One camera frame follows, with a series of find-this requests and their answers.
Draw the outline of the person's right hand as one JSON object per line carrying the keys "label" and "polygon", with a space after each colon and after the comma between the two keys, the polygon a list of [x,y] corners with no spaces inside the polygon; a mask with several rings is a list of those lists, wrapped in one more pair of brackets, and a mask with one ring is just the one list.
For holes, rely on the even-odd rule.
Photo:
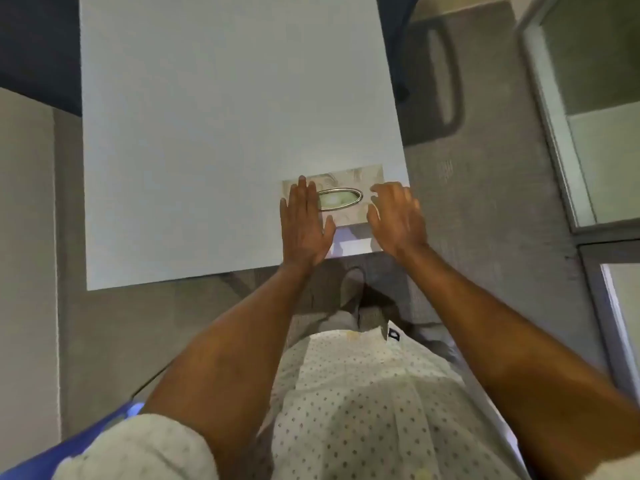
{"label": "person's right hand", "polygon": [[380,235],[373,235],[381,249],[398,263],[428,247],[426,224],[420,204],[409,187],[399,182],[374,184],[371,205],[375,205],[381,218]]}

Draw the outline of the person's left hand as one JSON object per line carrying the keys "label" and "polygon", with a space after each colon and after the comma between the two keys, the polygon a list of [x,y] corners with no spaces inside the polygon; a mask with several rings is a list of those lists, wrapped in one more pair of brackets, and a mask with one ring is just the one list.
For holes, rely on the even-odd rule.
{"label": "person's left hand", "polygon": [[308,184],[305,176],[300,176],[290,187],[288,199],[281,198],[279,213],[283,265],[308,269],[319,265],[332,245],[323,245],[324,224],[315,184]]}

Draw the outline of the marbled beige tissue box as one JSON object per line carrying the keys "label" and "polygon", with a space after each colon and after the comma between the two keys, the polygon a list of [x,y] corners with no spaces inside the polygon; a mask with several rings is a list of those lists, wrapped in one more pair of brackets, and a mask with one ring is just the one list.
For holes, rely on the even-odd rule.
{"label": "marbled beige tissue box", "polygon": [[323,224],[329,216],[337,228],[365,224],[372,203],[371,187],[384,183],[382,165],[364,166],[305,177],[313,182]]}

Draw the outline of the person's left forearm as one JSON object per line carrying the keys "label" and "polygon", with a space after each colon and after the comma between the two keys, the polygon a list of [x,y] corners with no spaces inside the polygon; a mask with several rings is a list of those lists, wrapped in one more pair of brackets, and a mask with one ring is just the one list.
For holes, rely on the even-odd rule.
{"label": "person's left forearm", "polygon": [[284,262],[191,341],[141,411],[203,437],[222,479],[235,474],[266,418],[294,309],[313,270],[313,261]]}

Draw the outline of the person's right forearm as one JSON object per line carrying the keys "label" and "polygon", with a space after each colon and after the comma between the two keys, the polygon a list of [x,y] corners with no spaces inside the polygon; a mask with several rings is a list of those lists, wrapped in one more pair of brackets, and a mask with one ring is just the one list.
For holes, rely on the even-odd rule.
{"label": "person's right forearm", "polygon": [[448,265],[428,245],[402,265],[543,480],[640,480],[640,406],[604,373]]}

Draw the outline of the grey shoe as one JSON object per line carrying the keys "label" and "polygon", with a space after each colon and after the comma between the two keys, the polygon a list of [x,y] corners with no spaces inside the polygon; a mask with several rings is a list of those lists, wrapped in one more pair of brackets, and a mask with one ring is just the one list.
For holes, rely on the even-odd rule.
{"label": "grey shoe", "polygon": [[363,268],[356,266],[348,269],[340,283],[340,310],[348,312],[358,319],[365,286],[366,279]]}

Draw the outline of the light grey trousers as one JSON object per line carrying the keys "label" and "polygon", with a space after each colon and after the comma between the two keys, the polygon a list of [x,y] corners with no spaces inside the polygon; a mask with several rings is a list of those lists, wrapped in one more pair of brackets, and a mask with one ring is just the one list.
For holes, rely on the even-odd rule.
{"label": "light grey trousers", "polygon": [[340,330],[360,332],[358,316],[345,310],[338,310],[317,325],[318,333]]}

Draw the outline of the grey chair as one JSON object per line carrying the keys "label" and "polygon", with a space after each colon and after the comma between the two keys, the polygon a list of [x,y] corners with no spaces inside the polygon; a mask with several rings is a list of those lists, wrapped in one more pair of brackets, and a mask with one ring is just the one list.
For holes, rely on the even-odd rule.
{"label": "grey chair", "polygon": [[404,147],[455,134],[465,119],[465,97],[454,39],[443,17],[411,23],[401,67],[408,94],[396,110]]}

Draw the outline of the white dotted shirt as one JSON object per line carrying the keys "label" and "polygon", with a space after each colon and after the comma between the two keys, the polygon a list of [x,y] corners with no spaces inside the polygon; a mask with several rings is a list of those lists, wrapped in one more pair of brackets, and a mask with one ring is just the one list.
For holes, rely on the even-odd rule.
{"label": "white dotted shirt", "polygon": [[[445,359],[402,332],[316,333],[286,350],[238,480],[522,480],[503,432]],[[219,480],[204,439],[139,414],[53,480]]]}

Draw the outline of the large grey framed glass panel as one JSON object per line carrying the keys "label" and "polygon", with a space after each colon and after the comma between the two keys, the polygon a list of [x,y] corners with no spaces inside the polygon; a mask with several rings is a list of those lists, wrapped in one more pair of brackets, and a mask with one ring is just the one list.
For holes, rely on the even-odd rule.
{"label": "large grey framed glass panel", "polygon": [[511,0],[570,225],[640,225],[640,0]]}

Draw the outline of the narrow grey framed glass panel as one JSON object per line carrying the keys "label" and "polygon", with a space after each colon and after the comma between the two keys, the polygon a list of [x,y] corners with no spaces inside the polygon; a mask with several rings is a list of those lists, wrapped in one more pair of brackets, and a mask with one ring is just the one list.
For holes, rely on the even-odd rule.
{"label": "narrow grey framed glass panel", "polygon": [[640,239],[583,244],[579,255],[611,377],[640,404]]}

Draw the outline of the blue plastic chair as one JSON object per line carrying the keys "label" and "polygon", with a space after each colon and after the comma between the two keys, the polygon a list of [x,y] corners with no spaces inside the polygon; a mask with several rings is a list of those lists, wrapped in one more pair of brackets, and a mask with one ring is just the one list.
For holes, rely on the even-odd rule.
{"label": "blue plastic chair", "polygon": [[0,480],[52,480],[59,464],[84,453],[107,428],[137,415],[144,402],[129,401],[80,433],[0,474]]}

